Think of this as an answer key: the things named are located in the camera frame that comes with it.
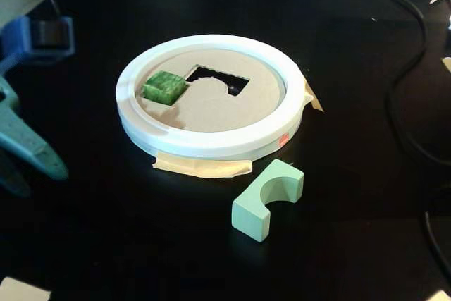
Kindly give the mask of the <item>teal gripper with motor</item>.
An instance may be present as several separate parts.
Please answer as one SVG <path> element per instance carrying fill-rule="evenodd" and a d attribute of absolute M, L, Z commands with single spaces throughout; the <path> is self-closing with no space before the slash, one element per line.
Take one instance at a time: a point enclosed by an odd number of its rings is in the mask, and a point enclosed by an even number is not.
<path fill-rule="evenodd" d="M 1 147 L 52 179 L 67 179 L 68 169 L 53 148 L 18 115 L 18 95 L 1 71 Z M 30 186 L 5 154 L 1 155 L 1 187 L 29 197 Z"/>

